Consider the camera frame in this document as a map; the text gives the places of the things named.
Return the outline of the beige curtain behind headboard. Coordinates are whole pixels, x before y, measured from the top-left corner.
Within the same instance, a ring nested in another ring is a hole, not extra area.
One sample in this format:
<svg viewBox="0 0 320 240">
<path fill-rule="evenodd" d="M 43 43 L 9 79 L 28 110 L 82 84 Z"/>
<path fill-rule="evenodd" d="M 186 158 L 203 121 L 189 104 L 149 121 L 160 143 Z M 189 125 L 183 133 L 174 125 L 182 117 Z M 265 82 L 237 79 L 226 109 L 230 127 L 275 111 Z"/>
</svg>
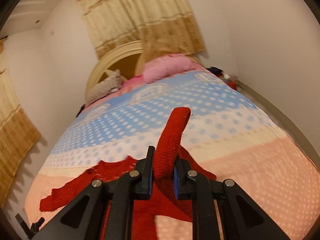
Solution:
<svg viewBox="0 0 320 240">
<path fill-rule="evenodd" d="M 205 45 L 188 0 L 77 0 L 98 58 L 140 41 L 146 61 Z"/>
</svg>

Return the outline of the striped grey pillow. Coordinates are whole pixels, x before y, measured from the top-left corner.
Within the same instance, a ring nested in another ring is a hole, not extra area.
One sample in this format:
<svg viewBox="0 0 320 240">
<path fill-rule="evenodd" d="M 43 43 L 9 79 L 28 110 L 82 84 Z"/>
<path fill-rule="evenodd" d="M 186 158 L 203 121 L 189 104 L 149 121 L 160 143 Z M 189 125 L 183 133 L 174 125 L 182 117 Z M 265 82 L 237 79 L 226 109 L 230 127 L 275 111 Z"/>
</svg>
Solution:
<svg viewBox="0 0 320 240">
<path fill-rule="evenodd" d="M 97 100 L 118 91 L 123 84 L 123 79 L 121 77 L 120 70 L 115 70 L 111 75 L 109 75 L 103 81 L 94 85 L 86 94 L 86 106 L 91 105 Z"/>
</svg>

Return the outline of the blue pink patterned bedspread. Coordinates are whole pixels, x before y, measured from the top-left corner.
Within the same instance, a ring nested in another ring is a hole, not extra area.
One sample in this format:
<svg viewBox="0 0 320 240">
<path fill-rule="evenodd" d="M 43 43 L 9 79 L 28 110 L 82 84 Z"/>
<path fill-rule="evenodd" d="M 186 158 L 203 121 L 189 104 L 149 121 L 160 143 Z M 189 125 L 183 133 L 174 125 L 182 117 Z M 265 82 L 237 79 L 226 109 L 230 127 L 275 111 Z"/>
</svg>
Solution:
<svg viewBox="0 0 320 240">
<path fill-rule="evenodd" d="M 99 161 L 143 159 L 171 111 L 188 107 L 182 146 L 219 181 L 230 178 L 291 239 L 303 239 L 319 217 L 319 171 L 266 113 L 217 77 L 189 71 L 130 83 L 87 107 L 66 129 L 35 177 L 25 201 L 28 221 L 40 201 Z"/>
</svg>

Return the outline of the red knitted garment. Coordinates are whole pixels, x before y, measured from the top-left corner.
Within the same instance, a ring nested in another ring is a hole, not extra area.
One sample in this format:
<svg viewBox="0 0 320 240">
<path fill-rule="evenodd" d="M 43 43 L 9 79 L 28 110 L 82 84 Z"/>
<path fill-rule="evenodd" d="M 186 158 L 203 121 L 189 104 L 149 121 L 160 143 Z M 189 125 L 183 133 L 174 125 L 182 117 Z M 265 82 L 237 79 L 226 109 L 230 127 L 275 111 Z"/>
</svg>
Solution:
<svg viewBox="0 0 320 240">
<path fill-rule="evenodd" d="M 192 204 L 189 200 L 177 200 L 174 194 L 172 174 L 177 157 L 189 161 L 191 168 L 208 179 L 216 180 L 216 175 L 204 170 L 181 146 L 182 133 L 188 123 L 191 111 L 186 107 L 175 108 L 158 141 L 153 158 L 153 187 L 150 200 L 137 200 L 133 205 L 132 239 L 156 239 L 156 216 L 167 216 L 185 222 L 192 221 Z M 40 211 L 55 211 L 67 205 L 92 181 L 100 179 L 109 182 L 129 172 L 136 159 L 127 157 L 117 163 L 100 161 L 77 178 L 59 189 L 52 189 L 51 195 L 40 201 Z"/>
</svg>

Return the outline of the beige side window curtain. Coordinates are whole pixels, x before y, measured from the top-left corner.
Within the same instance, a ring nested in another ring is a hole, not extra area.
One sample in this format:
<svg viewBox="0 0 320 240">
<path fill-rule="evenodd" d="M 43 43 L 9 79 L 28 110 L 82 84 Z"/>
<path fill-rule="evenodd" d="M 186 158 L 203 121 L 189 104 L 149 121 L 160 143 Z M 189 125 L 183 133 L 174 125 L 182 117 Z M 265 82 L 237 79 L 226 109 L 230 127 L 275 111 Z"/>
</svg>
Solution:
<svg viewBox="0 0 320 240">
<path fill-rule="evenodd" d="M 9 70 L 1 66 L 1 207 L 7 202 L 18 168 L 41 134 L 27 117 L 15 93 Z"/>
</svg>

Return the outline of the pink pillow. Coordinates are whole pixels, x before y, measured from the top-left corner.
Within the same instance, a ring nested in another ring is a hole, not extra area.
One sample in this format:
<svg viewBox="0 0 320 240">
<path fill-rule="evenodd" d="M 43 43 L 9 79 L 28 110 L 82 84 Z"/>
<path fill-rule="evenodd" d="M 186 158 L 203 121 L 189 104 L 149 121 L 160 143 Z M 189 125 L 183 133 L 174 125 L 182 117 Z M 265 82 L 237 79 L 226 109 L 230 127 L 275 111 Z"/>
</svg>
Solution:
<svg viewBox="0 0 320 240">
<path fill-rule="evenodd" d="M 190 70 L 199 70 L 202 66 L 183 54 L 169 54 L 144 64 L 143 78 L 146 83 Z"/>
</svg>

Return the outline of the cream wooden headboard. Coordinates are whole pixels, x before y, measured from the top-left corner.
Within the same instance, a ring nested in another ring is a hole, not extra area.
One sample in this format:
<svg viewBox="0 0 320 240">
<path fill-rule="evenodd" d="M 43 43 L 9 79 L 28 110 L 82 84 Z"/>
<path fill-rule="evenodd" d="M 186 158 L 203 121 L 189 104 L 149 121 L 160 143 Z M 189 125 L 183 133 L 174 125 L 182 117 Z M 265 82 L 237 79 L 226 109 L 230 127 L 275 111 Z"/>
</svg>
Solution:
<svg viewBox="0 0 320 240">
<path fill-rule="evenodd" d="M 122 44 L 104 55 L 95 65 L 86 83 L 87 93 L 102 80 L 104 74 L 111 75 L 119 69 L 124 81 L 143 74 L 145 59 L 141 41 Z"/>
</svg>

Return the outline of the dark clutter beside bed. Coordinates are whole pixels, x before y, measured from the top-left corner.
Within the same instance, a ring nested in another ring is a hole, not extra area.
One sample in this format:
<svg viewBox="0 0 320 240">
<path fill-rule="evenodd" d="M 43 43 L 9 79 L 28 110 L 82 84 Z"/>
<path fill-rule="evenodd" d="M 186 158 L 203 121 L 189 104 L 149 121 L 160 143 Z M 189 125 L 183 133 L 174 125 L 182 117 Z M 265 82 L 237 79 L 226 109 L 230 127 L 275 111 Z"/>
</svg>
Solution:
<svg viewBox="0 0 320 240">
<path fill-rule="evenodd" d="M 220 78 L 225 84 L 231 87 L 234 90 L 237 90 L 238 87 L 238 78 L 234 75 L 228 75 L 223 70 L 217 67 L 209 67 L 207 68 L 209 72 Z"/>
</svg>

